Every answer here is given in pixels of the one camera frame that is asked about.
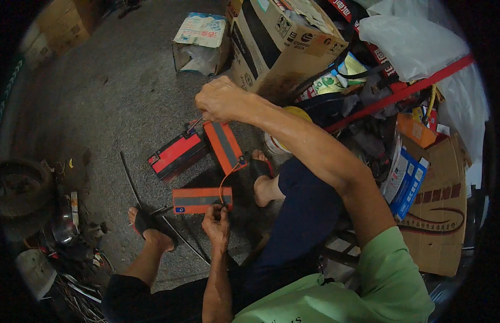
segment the tire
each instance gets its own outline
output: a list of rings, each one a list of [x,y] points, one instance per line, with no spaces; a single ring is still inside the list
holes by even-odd
[[[45,207],[28,215],[12,219],[3,218],[1,224],[4,236],[9,241],[22,241],[33,236],[49,222],[54,211],[52,203],[48,203]]]
[[[0,195],[0,217],[15,219],[40,210],[54,196],[53,175],[34,161],[11,159],[0,163],[0,184],[8,175],[21,175],[37,182],[37,187],[24,194]]]

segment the orange wire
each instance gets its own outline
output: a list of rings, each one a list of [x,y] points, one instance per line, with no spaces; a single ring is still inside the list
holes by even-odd
[[[221,205],[223,205],[223,196],[221,195],[221,188],[223,187],[223,182],[225,181],[225,179],[227,179],[228,175],[232,174],[235,169],[239,166],[240,164],[237,163],[234,168],[232,168],[232,170],[227,174],[227,176],[225,176],[225,178],[223,178],[223,180],[221,181],[221,184],[219,185],[219,199],[221,200]]]

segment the green t-shirt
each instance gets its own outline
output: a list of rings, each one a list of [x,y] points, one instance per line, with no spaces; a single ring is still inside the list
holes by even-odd
[[[321,286],[323,275],[313,274],[247,306],[233,323],[426,322],[433,312],[398,227],[364,246],[357,271],[361,296],[341,283]]]

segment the cloth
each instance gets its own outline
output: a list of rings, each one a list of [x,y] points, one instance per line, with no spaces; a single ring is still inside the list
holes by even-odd
[[[236,314],[234,323],[426,322],[435,305],[398,227],[364,246],[357,268],[361,296],[341,283],[306,276]]]
[[[343,209],[334,188],[297,158],[286,161],[279,173],[279,188],[286,198],[268,243],[248,268],[229,271],[234,313],[318,273],[319,249]],[[114,275],[103,297],[103,313],[110,323],[201,321],[206,285],[207,278],[151,294],[140,279]]]

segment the battery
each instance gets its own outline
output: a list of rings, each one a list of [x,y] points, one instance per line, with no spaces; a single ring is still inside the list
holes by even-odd
[[[238,171],[248,166],[228,123],[206,121],[203,123],[203,132],[206,135],[206,139],[210,142],[212,150],[225,175],[228,176],[237,163],[239,165],[233,171]]]
[[[232,188],[222,187],[223,203],[231,211],[233,208]],[[205,213],[212,204],[221,203],[219,187],[174,189],[173,206],[175,214]]]
[[[207,155],[207,145],[195,129],[183,131],[149,159],[156,176],[170,181]]]

